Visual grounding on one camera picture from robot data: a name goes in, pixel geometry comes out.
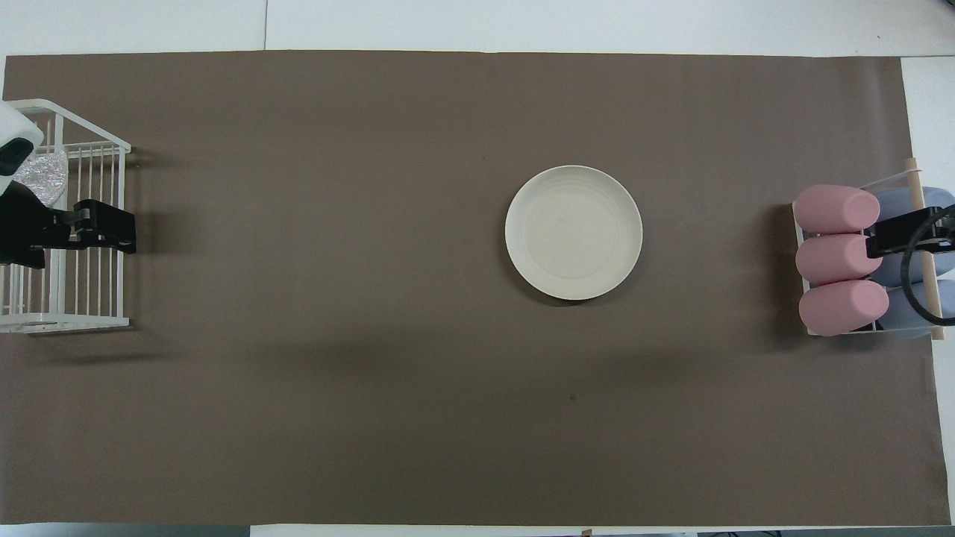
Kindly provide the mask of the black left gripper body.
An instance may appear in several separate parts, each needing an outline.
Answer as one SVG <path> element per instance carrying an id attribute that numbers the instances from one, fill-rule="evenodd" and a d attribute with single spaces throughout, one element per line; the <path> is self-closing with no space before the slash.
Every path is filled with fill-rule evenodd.
<path id="1" fill-rule="evenodd" d="M 44 268 L 40 239 L 51 223 L 51 208 L 30 188 L 11 181 L 1 197 L 1 264 Z"/>

